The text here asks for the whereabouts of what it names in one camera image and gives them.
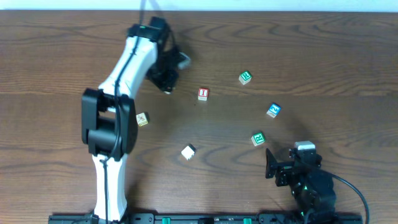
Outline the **red letter I block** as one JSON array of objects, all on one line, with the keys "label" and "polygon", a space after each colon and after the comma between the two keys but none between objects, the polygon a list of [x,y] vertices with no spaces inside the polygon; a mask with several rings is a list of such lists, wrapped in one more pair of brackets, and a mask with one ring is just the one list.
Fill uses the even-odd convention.
[{"label": "red letter I block", "polygon": [[209,89],[207,88],[200,88],[198,90],[198,100],[206,101],[208,99]]}]

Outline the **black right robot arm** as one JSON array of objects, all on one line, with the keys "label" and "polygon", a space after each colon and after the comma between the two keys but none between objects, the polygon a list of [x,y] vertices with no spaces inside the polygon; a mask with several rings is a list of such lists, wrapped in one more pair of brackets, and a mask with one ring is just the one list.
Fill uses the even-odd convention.
[{"label": "black right robot arm", "polygon": [[322,157],[315,149],[293,148],[292,160],[277,162],[266,150],[265,178],[275,178],[278,187],[288,186],[301,212],[312,223],[328,222],[335,216],[336,194],[333,180],[320,170]]}]

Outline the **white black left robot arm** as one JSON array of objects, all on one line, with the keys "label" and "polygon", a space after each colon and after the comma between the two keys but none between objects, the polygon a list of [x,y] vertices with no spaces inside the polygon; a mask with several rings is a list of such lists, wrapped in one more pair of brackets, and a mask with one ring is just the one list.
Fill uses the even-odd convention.
[{"label": "white black left robot arm", "polygon": [[190,63],[181,53],[165,19],[129,28],[125,48],[113,71],[81,98],[81,138],[96,167],[97,201],[91,217],[97,223],[121,223],[127,210],[124,190],[128,155],[137,141],[135,99],[148,79],[170,94],[178,70]]}]

